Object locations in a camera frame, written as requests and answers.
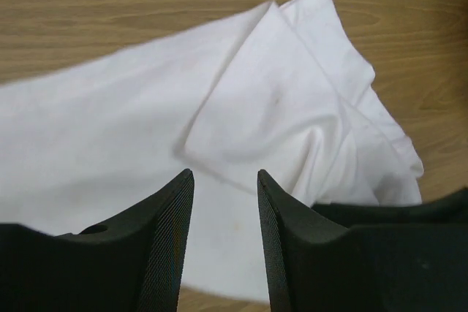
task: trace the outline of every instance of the wooden surface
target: wooden surface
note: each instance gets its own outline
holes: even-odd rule
[[[77,64],[263,1],[0,0],[0,82]],[[351,40],[377,71],[374,88],[424,162],[424,199],[463,186],[468,175],[468,0],[335,2]],[[185,289],[179,310],[268,309]]]

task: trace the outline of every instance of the wooden table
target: wooden table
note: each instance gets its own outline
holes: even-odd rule
[[[77,64],[263,1],[0,0],[0,82]],[[468,178],[468,0],[335,2],[351,40],[376,69],[375,90],[424,162],[424,199],[463,186]],[[268,308],[185,289],[179,310]]]

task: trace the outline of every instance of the crumpled cloth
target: crumpled cloth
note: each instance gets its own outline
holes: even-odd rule
[[[373,79],[332,0],[292,0],[0,87],[0,221],[76,233],[190,167],[183,284],[267,302],[259,169],[306,205],[421,201]]]

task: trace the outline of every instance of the white cloth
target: white cloth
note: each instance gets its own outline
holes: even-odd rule
[[[420,202],[373,79],[332,0],[292,0],[6,85],[0,221],[79,232],[191,167],[184,284],[268,301],[260,168],[307,205]]]

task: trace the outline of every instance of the screw hole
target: screw hole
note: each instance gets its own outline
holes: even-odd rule
[[[106,230],[107,230],[107,226],[105,226],[104,224],[95,224],[83,230],[80,233],[80,235],[102,233],[102,232],[105,232]]]

